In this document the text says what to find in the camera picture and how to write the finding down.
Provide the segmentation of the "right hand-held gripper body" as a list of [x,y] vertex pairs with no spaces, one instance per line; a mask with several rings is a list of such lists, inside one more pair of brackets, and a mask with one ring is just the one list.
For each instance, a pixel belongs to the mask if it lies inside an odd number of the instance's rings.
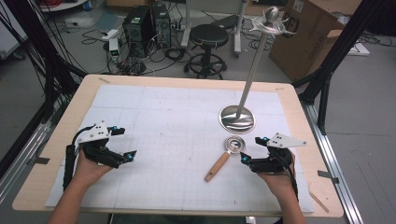
[[280,173],[291,164],[291,147],[304,147],[304,140],[276,133],[269,138],[266,148],[269,155],[263,159],[251,159],[250,170],[254,173]]

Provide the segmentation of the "aluminium frame rail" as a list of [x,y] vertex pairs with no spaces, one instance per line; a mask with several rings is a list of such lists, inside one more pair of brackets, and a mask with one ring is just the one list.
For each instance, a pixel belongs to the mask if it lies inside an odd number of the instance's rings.
[[44,106],[40,106],[4,158],[0,160],[0,204],[5,201],[28,166],[48,162],[48,159],[41,158],[39,154],[50,140],[66,108],[67,104],[56,103],[53,107],[54,111],[46,118]]
[[331,142],[326,133],[322,133],[318,126],[318,112],[313,105],[302,104],[318,149],[327,168],[327,175],[337,192],[339,201],[344,209],[344,214],[349,224],[364,224],[361,213],[356,205],[351,191],[347,185],[344,173],[332,149]]

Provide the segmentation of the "small white electronic device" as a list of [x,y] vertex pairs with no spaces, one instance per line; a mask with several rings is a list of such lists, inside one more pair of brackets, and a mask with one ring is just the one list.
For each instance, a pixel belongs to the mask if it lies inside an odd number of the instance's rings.
[[117,62],[120,57],[120,45],[117,38],[110,38],[108,40],[108,51],[111,55],[111,59],[114,62]]

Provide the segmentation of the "white power strip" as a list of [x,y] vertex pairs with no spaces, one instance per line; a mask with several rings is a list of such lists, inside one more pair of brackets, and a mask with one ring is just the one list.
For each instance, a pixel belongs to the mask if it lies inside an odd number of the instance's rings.
[[101,39],[107,41],[107,40],[113,38],[114,36],[116,36],[118,33],[119,33],[118,29],[112,29],[112,30],[108,31],[107,33],[105,33],[101,37]]

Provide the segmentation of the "metal utensil stand with hooks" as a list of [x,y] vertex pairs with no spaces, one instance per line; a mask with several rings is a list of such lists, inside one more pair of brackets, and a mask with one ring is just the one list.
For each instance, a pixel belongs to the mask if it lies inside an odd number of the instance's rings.
[[280,18],[280,10],[276,6],[268,7],[260,17],[251,19],[253,26],[252,31],[260,32],[261,38],[252,65],[249,69],[247,81],[239,104],[227,105],[219,112],[219,123],[226,131],[236,134],[245,134],[251,132],[255,128],[255,116],[245,107],[245,104],[268,37],[283,34],[294,35],[294,32],[287,30],[285,26],[286,21],[287,19],[282,20]]

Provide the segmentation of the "metal ladle with wooden handle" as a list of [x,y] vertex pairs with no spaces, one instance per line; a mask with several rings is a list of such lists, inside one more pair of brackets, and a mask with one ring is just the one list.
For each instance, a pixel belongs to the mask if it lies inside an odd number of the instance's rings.
[[243,152],[246,148],[244,139],[237,135],[231,135],[224,141],[225,152],[218,158],[214,165],[205,175],[205,181],[209,182],[226,163],[232,154]]

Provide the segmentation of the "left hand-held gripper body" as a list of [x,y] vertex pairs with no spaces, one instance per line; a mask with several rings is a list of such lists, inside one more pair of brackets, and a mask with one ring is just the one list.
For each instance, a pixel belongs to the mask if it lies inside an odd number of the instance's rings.
[[82,147],[87,159],[118,168],[121,165],[121,154],[111,151],[106,146],[109,137],[112,136],[107,128],[103,120],[94,124],[78,138],[78,144]]

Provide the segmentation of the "white grid mat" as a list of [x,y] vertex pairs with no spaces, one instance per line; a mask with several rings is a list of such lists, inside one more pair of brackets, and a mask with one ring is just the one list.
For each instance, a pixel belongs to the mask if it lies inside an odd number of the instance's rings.
[[212,180],[205,180],[230,135],[219,124],[219,112],[237,104],[240,95],[231,90],[101,86],[81,124],[104,121],[124,128],[124,134],[111,137],[107,147],[136,155],[90,187],[83,207],[279,212],[275,196],[237,155]]

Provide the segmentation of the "thin wooden stick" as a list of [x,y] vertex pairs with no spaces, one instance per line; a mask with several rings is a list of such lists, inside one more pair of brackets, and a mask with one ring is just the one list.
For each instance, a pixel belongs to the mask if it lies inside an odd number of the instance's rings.
[[324,212],[329,213],[329,208],[311,191],[309,191],[311,198],[323,209]]

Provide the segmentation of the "person's left hand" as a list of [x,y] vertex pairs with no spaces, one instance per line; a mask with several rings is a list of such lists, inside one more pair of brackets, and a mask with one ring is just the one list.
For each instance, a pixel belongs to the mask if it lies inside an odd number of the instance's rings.
[[112,167],[99,165],[87,159],[84,152],[80,151],[78,155],[78,165],[71,184],[80,189],[88,189],[111,170]]

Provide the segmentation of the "large black computer tower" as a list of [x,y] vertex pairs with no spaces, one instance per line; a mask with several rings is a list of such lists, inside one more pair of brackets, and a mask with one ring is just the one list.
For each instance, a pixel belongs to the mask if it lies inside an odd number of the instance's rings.
[[149,6],[133,6],[122,24],[130,46],[130,54],[145,58],[149,54],[148,44],[154,36]]

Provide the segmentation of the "slim black computer tower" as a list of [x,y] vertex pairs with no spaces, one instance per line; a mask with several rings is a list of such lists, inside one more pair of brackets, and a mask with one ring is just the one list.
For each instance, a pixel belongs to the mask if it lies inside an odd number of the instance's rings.
[[170,16],[166,5],[156,4],[151,7],[153,26],[157,46],[161,49],[171,47]]

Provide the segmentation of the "brown cardboard box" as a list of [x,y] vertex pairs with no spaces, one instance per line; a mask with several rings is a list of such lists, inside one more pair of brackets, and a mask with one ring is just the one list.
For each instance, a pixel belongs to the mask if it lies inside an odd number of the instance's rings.
[[336,14],[351,16],[362,0],[289,0],[283,19],[292,35],[276,37],[270,59],[291,80],[315,72],[345,25]]

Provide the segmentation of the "black round stool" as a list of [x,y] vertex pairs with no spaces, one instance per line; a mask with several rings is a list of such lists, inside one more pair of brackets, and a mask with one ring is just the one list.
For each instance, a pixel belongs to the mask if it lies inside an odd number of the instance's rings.
[[212,53],[212,49],[226,45],[228,33],[217,25],[200,24],[191,29],[190,41],[204,52],[191,56],[184,66],[184,72],[192,71],[197,78],[218,76],[223,80],[221,72],[226,71],[228,66],[220,56]]

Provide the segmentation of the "white metal stand leg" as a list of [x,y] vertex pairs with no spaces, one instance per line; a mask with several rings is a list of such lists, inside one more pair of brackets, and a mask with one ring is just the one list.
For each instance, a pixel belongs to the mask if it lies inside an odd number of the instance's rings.
[[191,2],[192,0],[186,0],[185,5],[185,29],[180,42],[180,46],[184,49],[189,44],[190,32],[191,32]]
[[233,34],[233,55],[235,58],[239,58],[241,54],[241,31],[242,31],[242,22],[244,19],[244,13],[247,6],[248,0],[241,0],[241,5],[238,12],[236,27],[234,28]]

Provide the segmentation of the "person's right hand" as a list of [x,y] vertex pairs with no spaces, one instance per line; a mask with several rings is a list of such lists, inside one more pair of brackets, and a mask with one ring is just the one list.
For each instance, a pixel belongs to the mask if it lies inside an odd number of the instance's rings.
[[258,176],[264,180],[269,190],[275,195],[279,202],[285,201],[290,203],[297,199],[295,191],[292,186],[292,178],[295,176],[294,170],[294,154],[291,154],[290,167],[281,173],[270,175],[265,173],[258,173]]

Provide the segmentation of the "black frame post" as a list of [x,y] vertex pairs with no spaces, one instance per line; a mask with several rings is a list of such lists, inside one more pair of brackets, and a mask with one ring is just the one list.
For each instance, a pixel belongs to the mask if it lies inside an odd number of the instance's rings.
[[53,105],[60,96],[71,99],[77,91],[79,84],[73,78],[73,74],[84,78],[88,73],[75,67],[59,54],[30,0],[4,0],[4,4],[26,33],[30,43],[22,39],[1,13],[0,21],[24,48],[36,72],[45,79],[43,108],[47,114],[51,114]]
[[294,88],[307,85],[298,94],[299,99],[306,105],[313,105],[316,97],[320,95],[317,125],[324,135],[332,75],[385,2],[386,0],[362,0],[319,68],[311,75],[292,83]]

